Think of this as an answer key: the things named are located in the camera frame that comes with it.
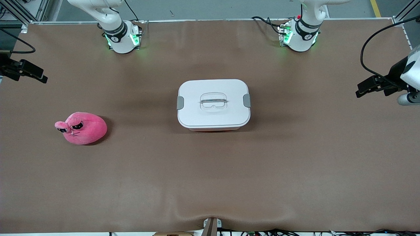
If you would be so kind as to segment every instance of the gray floor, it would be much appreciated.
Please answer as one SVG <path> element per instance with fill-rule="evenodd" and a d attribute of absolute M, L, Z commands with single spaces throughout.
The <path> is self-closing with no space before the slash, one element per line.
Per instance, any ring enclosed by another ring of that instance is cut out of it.
<path fill-rule="evenodd" d="M 298 0 L 127 0 L 141 20 L 228 19 L 253 16 L 286 18 L 300 13 Z M 116 8 L 123 19 L 134 19 L 126 4 Z M 57 21 L 91 21 L 93 18 L 63 0 Z"/>
<path fill-rule="evenodd" d="M 342 5 L 329 5 L 331 18 L 374 18 L 372 5 L 369 0 L 353 0 Z"/>
<path fill-rule="evenodd" d="M 382 17 L 395 16 L 409 1 L 410 0 L 376 0 Z M 407 18 L 418 15 L 420 15 L 420 6 L 416 7 Z M 420 23 L 414 21 L 408 22 L 404 25 L 404 28 L 410 39 L 411 45 L 413 47 L 420 45 Z"/>
<path fill-rule="evenodd" d="M 5 29 L 11 34 L 18 36 L 21 32 L 21 28 L 14 28 L 14 29 Z M 0 50 L 13 50 L 15 47 L 16 39 L 7 35 L 3 31 L 0 31 Z"/>
<path fill-rule="evenodd" d="M 70 5 L 67 0 L 50 0 L 53 6 L 60 6 L 55 13 L 57 21 L 93 21 L 84 11 Z M 409 0 L 376 0 L 383 17 L 396 15 Z M 252 16 L 287 18 L 300 13 L 299 0 L 127 0 L 141 20 L 179 20 L 179 19 L 228 19 L 250 18 Z M 126 4 L 118 7 L 123 19 L 134 19 Z M 353 0 L 343 5 L 328 7 L 331 18 L 372 18 L 375 17 L 370 0 Z M 410 16 L 420 14 L 420 7 Z M 420 45 L 420 24 L 409 22 L 405 29 L 413 46 Z M 0 34 L 0 49 L 13 48 L 16 40 Z"/>

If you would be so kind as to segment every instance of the wire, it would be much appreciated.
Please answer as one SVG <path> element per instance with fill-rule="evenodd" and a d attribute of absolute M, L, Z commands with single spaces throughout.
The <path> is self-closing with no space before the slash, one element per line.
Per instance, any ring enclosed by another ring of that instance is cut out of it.
<path fill-rule="evenodd" d="M 270 20 L 270 17 L 267 17 L 267 20 L 265 20 L 265 19 L 263 19 L 263 18 L 261 18 L 261 17 L 259 17 L 259 16 L 254 16 L 254 17 L 251 17 L 251 19 L 254 19 L 254 20 L 255 20 L 255 19 L 260 19 L 260 20 L 262 20 L 264 23 L 271 25 L 271 28 L 273 28 L 274 32 L 276 32 L 277 34 L 286 35 L 285 33 L 280 33 L 279 31 L 277 31 L 277 29 L 275 29 L 275 28 L 274 28 L 274 27 L 279 27 L 280 25 L 273 24 L 273 23 L 271 22 L 271 20 Z"/>
<path fill-rule="evenodd" d="M 6 8 L 4 8 L 3 6 L 1 6 L 0 8 L 0 19 L 4 17 L 5 14 L 9 14 L 6 10 Z"/>
<path fill-rule="evenodd" d="M 6 34 L 8 34 L 8 35 L 12 36 L 13 38 L 15 38 L 15 39 L 17 39 L 17 40 L 21 41 L 22 43 L 24 43 L 24 44 L 28 45 L 28 46 L 32 49 L 31 51 L 12 51 L 12 50 L 11 50 L 11 51 L 10 51 L 10 53 L 17 53 L 17 54 L 29 54 L 29 53 L 34 53 L 34 52 L 35 52 L 35 48 L 34 48 L 32 45 L 30 45 L 29 43 L 27 43 L 27 42 L 25 42 L 25 41 L 21 40 L 20 38 L 18 38 L 18 37 L 16 37 L 16 36 L 14 36 L 13 34 L 9 33 L 8 31 L 5 31 L 2 27 L 0 27 L 0 30 L 1 30 L 1 31 L 3 31 L 3 32 L 5 32 Z"/>
<path fill-rule="evenodd" d="M 394 83 L 394 82 L 390 81 L 390 80 L 389 80 L 389 79 L 387 79 L 386 77 L 382 76 L 382 75 L 381 75 L 381 74 L 379 74 L 378 72 L 376 72 L 376 71 L 373 71 L 373 70 L 369 69 L 369 68 L 365 65 L 365 63 L 363 62 L 363 53 L 365 52 L 365 47 L 366 47 L 366 45 L 368 44 L 368 42 L 369 42 L 369 41 L 370 41 L 370 40 L 371 40 L 374 36 L 376 36 L 377 34 L 381 33 L 382 31 L 384 31 L 384 30 L 386 30 L 386 29 L 389 29 L 389 28 L 391 28 L 391 27 L 394 27 L 394 26 L 397 26 L 397 25 L 400 25 L 400 24 L 404 24 L 404 23 L 406 23 L 406 22 L 413 21 L 413 20 L 418 19 L 418 18 L 420 18 L 420 16 L 412 17 L 412 18 L 409 18 L 409 19 L 407 19 L 407 20 L 403 20 L 403 21 L 400 21 L 400 22 L 394 23 L 394 24 L 392 24 L 392 25 L 388 25 L 387 27 L 384 27 L 384 28 L 382 28 L 382 29 L 378 30 L 377 32 L 375 32 L 374 34 L 372 34 L 372 35 L 371 35 L 371 36 L 370 36 L 370 37 L 366 40 L 365 44 L 364 44 L 364 45 L 363 45 L 363 47 L 362 47 L 362 50 L 360 51 L 360 64 L 362 64 L 362 67 L 363 67 L 365 70 L 369 71 L 370 73 L 372 73 L 372 74 L 374 74 L 374 75 L 376 75 L 376 76 L 379 76 L 380 78 L 384 79 L 385 81 L 387 81 L 388 83 L 392 84 L 393 86 L 395 86 L 395 87 L 397 87 L 397 88 L 399 88 L 399 89 L 404 89 L 404 88 L 401 88 L 400 86 L 398 86 L 396 83 Z"/>
<path fill-rule="evenodd" d="M 133 9 L 131 9 L 130 5 L 128 4 L 127 0 L 124 0 L 124 2 L 126 2 L 128 8 L 131 10 L 131 12 L 133 13 L 133 15 L 136 17 L 136 21 L 139 20 L 139 18 L 137 17 L 137 15 L 134 13 Z"/>
<path fill-rule="evenodd" d="M 336 236 L 371 236 L 374 233 L 390 233 L 390 234 L 397 234 L 399 236 L 411 236 L 413 234 L 412 232 L 409 232 L 409 231 L 406 231 L 406 232 L 402 233 L 402 232 L 382 228 L 382 229 L 378 229 L 378 230 L 376 230 L 374 232 L 371 232 L 371 233 L 343 232 L 343 233 L 340 233 L 340 234 L 336 234 Z"/>
<path fill-rule="evenodd" d="M 111 11 L 115 11 L 116 13 L 118 13 L 118 14 L 119 14 L 119 12 L 118 12 L 117 10 L 112 9 L 112 8 L 109 8 L 109 9 L 111 9 Z"/>
<path fill-rule="evenodd" d="M 263 19 L 263 18 L 261 18 L 261 17 L 259 17 L 259 16 L 254 16 L 254 17 L 251 17 L 251 19 L 260 19 L 260 20 L 262 20 L 264 23 L 266 23 L 266 24 L 270 24 L 268 21 L 266 21 L 265 19 Z"/>

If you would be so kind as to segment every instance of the yellow floor line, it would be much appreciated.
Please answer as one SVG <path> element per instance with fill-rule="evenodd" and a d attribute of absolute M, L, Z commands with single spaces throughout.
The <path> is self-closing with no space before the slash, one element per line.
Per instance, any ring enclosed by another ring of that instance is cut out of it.
<path fill-rule="evenodd" d="M 372 8 L 373 8 L 373 12 L 375 13 L 375 16 L 381 17 L 381 13 L 379 12 L 379 8 L 376 3 L 376 0 L 370 0 L 370 3 L 372 4 Z"/>

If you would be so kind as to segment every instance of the container lid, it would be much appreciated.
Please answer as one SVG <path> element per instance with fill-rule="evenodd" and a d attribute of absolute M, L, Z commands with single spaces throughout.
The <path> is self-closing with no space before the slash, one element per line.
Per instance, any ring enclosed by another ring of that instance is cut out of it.
<path fill-rule="evenodd" d="M 240 127 L 251 116 L 247 85 L 238 79 L 187 81 L 178 91 L 178 120 L 187 128 Z"/>

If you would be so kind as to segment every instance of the gray side clip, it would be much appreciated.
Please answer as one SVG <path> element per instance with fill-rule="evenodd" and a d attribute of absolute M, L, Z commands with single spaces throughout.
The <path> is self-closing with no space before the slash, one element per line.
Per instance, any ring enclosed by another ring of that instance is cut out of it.
<path fill-rule="evenodd" d="M 178 98 L 176 99 L 176 109 L 181 110 L 182 108 L 184 108 L 184 98 L 178 96 Z"/>
<path fill-rule="evenodd" d="M 247 108 L 251 108 L 251 97 L 248 93 L 244 95 L 244 106 Z"/>

